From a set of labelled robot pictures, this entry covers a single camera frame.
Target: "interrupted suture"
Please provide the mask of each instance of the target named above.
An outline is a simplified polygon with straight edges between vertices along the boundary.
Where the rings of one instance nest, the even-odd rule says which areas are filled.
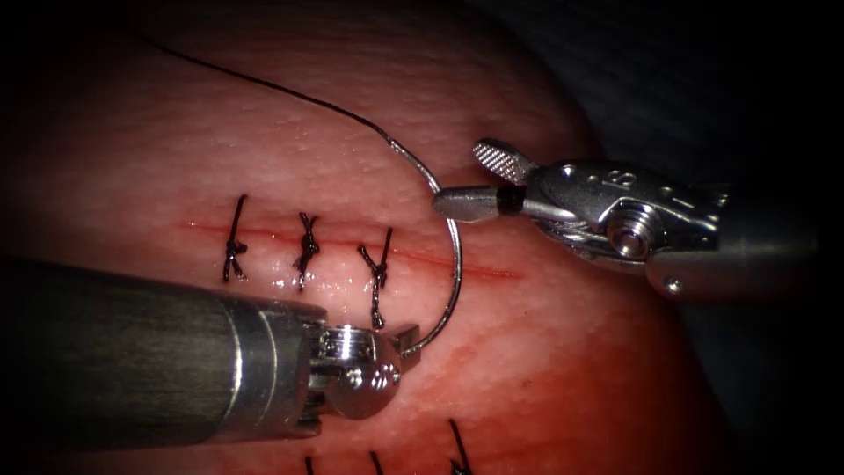
[[[376,330],[384,327],[384,318],[378,309],[378,289],[383,289],[387,283],[387,252],[389,251],[389,240],[392,235],[393,229],[387,229],[387,239],[384,242],[384,251],[381,254],[381,262],[379,264],[375,264],[372,258],[369,257],[366,246],[358,246],[358,252],[363,256],[363,260],[367,262],[369,269],[372,271],[372,327]]]
[[[454,419],[448,420],[448,425],[451,426],[451,431],[455,435],[455,442],[457,443],[457,451],[460,452],[460,462],[452,459],[451,471],[448,475],[472,475],[472,469],[469,468],[469,458],[466,455],[466,448],[463,447],[463,440],[460,437],[460,430],[457,428],[457,422]],[[375,468],[375,475],[384,475],[384,470],[381,467],[381,462],[378,460],[378,454],[374,450],[369,451],[369,458],[372,460],[372,465]],[[307,475],[315,475],[314,461],[311,457],[305,457],[305,473]]]
[[[248,281],[249,279],[244,274],[244,270],[237,263],[237,255],[246,252],[247,246],[236,240],[237,222],[240,221],[240,213],[244,209],[244,201],[246,195],[242,194],[237,200],[237,208],[235,208],[235,218],[231,221],[231,231],[229,232],[229,240],[226,241],[226,260],[222,263],[222,281],[229,281],[229,268],[235,269],[235,275],[239,281]]]
[[[296,258],[293,267],[299,271],[299,291],[302,292],[305,288],[305,274],[308,272],[308,263],[313,259],[315,254],[319,254],[319,244],[314,238],[314,223],[317,221],[317,216],[308,220],[308,215],[299,213],[299,219],[302,220],[302,226],[305,227],[305,235],[302,236],[302,254]]]
[[[460,438],[457,422],[454,419],[449,419],[448,425],[451,426],[451,432],[455,435],[457,451],[460,453],[460,463],[456,460],[451,461],[451,475],[472,475],[472,469],[469,468],[469,457],[466,455],[466,448],[463,447],[463,439]]]

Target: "dark background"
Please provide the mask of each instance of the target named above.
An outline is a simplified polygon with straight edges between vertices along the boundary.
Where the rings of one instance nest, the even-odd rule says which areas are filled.
[[[810,118],[818,116],[802,104],[812,101],[807,84],[816,74],[816,47],[801,7],[468,3],[507,26],[557,73],[609,158],[688,183],[767,179],[782,183],[784,193],[820,186],[815,170],[823,174],[829,160],[810,152],[818,135]],[[4,121],[41,84],[61,81],[61,71],[84,57],[92,19],[115,10],[31,3],[4,14]],[[746,471],[832,470],[840,439],[833,395],[840,372],[832,352],[838,313],[822,307],[819,296],[767,308],[680,307]]]

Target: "gray instrument shaft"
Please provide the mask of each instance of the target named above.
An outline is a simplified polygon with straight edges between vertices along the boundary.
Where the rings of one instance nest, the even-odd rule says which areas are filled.
[[[19,442],[136,449],[319,433],[318,420],[300,417],[323,309],[2,262]]]
[[[819,229],[811,200],[764,186],[735,190],[711,250],[654,252],[651,285],[684,303],[775,303],[817,292]]]

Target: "black suture thread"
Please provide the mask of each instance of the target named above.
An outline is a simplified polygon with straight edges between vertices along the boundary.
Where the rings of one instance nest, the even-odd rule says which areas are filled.
[[[462,462],[462,464],[458,464],[455,460],[451,461],[451,475],[472,475],[472,469],[469,468],[469,458],[466,456],[466,448],[463,447],[463,440],[460,438],[457,423],[454,419],[449,419],[448,424],[451,426],[451,431],[455,434],[457,451],[460,452],[460,460]]]
[[[305,288],[305,273],[308,270],[308,262],[314,257],[314,254],[319,254],[319,244],[314,238],[314,223],[317,221],[317,216],[308,220],[308,215],[299,213],[299,219],[302,220],[302,225],[305,227],[305,235],[302,236],[302,255],[300,255],[293,263],[293,267],[299,270],[299,291],[302,292]]]
[[[235,275],[238,280],[249,280],[247,279],[246,274],[244,274],[244,270],[240,268],[240,264],[237,263],[237,255],[246,252],[247,246],[235,239],[237,234],[237,222],[240,221],[240,213],[244,209],[244,201],[246,201],[246,195],[242,194],[240,195],[240,199],[237,200],[235,218],[231,221],[231,232],[229,233],[229,240],[226,241],[226,260],[222,263],[222,281],[224,282],[229,281],[229,267],[233,267],[235,269]]]
[[[387,229],[387,239],[384,242],[384,252],[381,254],[381,263],[375,264],[371,257],[369,257],[369,252],[367,252],[367,247],[364,245],[358,246],[358,252],[361,256],[363,256],[363,260],[367,262],[369,269],[372,271],[372,278],[373,278],[373,285],[372,285],[372,327],[380,330],[384,327],[384,318],[381,315],[381,311],[378,309],[379,306],[379,292],[378,289],[383,289],[384,286],[387,284],[387,252],[389,251],[389,241],[393,236],[393,229]]]
[[[381,462],[378,462],[378,454],[374,450],[370,450],[369,457],[372,458],[372,464],[375,465],[375,475],[384,475],[384,471],[381,469]]]
[[[284,87],[282,85],[271,83],[271,82],[266,81],[264,79],[258,79],[257,77],[248,76],[248,75],[245,75],[244,73],[239,73],[239,72],[231,70],[231,69],[223,68],[223,66],[217,66],[216,64],[212,64],[210,62],[204,62],[199,58],[194,58],[192,56],[188,56],[188,55],[185,55],[183,53],[179,53],[179,51],[176,51],[174,49],[170,49],[170,48],[166,47],[165,45],[162,45],[161,43],[158,43],[157,41],[153,40],[152,38],[150,38],[146,34],[135,30],[132,27],[129,27],[128,30],[131,34],[133,34],[136,38],[138,38],[138,40],[141,40],[141,41],[147,43],[151,47],[153,47],[153,48],[155,48],[155,49],[157,49],[157,50],[159,50],[159,51],[161,51],[161,52],[163,52],[167,55],[175,56],[178,59],[181,59],[181,60],[184,60],[184,61],[187,61],[187,62],[191,62],[193,64],[202,66],[204,68],[213,69],[215,71],[219,71],[219,72],[221,72],[223,74],[227,74],[229,76],[237,77],[238,79],[243,79],[244,81],[248,81],[248,82],[253,83],[253,84],[262,85],[264,87],[268,87],[270,89],[273,89],[273,90],[276,90],[276,91],[279,91],[279,92],[284,92],[285,94],[289,94],[289,95],[291,95],[295,98],[304,100],[304,101],[309,102],[311,104],[321,106],[321,107],[325,107],[326,109],[329,109],[329,110],[332,110],[336,113],[344,115],[345,117],[348,117],[349,119],[352,119],[353,121],[357,121],[360,124],[362,124],[362,125],[364,125],[368,128],[373,129],[376,132],[376,134],[380,135],[388,143],[391,143],[392,140],[393,140],[392,137],[387,135],[387,132],[384,132],[384,130],[382,128],[378,127],[377,125],[375,125],[374,122],[372,122],[368,119],[364,119],[363,117],[359,116],[356,113],[349,112],[342,107],[335,106],[331,102],[326,102],[326,101],[321,100],[321,99],[312,98],[311,96],[308,96],[306,94],[302,94],[301,92],[294,91],[292,89],[288,89],[287,87]]]

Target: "silver instrument tip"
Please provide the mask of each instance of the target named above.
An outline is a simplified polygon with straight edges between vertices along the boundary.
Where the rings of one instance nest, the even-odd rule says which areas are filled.
[[[524,186],[459,186],[443,188],[433,197],[433,209],[447,219],[478,223],[501,215],[518,215]]]

